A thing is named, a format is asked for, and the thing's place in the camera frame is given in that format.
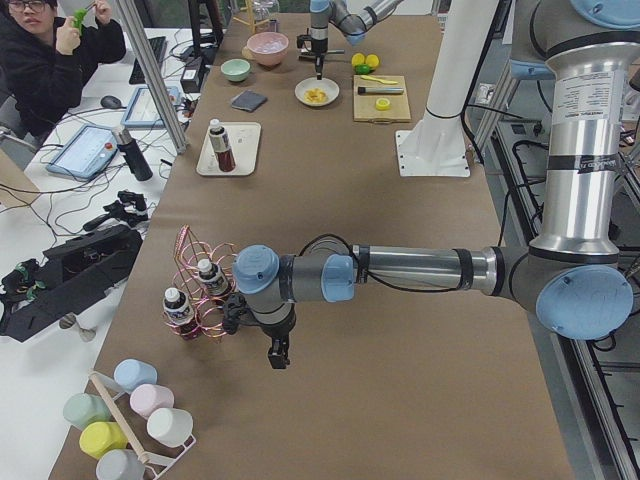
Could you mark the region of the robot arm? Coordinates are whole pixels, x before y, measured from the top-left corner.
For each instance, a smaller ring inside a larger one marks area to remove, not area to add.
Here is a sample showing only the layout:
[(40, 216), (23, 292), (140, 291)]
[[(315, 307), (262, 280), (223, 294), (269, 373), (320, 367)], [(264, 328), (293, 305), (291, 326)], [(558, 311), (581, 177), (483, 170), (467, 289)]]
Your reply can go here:
[(639, 54), (639, 5), (520, 1), (514, 27), (516, 74), (543, 69), (555, 78), (540, 233), (525, 247), (475, 252), (349, 244), (333, 234), (296, 255), (249, 246), (232, 266), (237, 290), (223, 308), (226, 333), (260, 328), (271, 340), (272, 367), (284, 369), (296, 304), (349, 300), (368, 280), (412, 293), (479, 290), (573, 340), (606, 338), (628, 319), (634, 291), (619, 271), (609, 225), (624, 85)]
[[(375, 1), (353, 14), (344, 1), (312, 1), (310, 3), (311, 24), (301, 42), (311, 42), (315, 61), (315, 79), (323, 79), (324, 60), (328, 54), (328, 29), (334, 25), (351, 43), (362, 40), (369, 29), (391, 15), (397, 1)], [(256, 278), (259, 286), (251, 293), (241, 288), (252, 315), (263, 333), (271, 338), (268, 359), (274, 369), (285, 369), (288, 358), (289, 334), (296, 324), (295, 303), (302, 300), (345, 301), (353, 298), (355, 286), (354, 268), (360, 258), (351, 246), (335, 235), (321, 235), (305, 246), (332, 240), (338, 244), (335, 250), (324, 249), (308, 255), (277, 256), (266, 246), (258, 253), (266, 265)]]

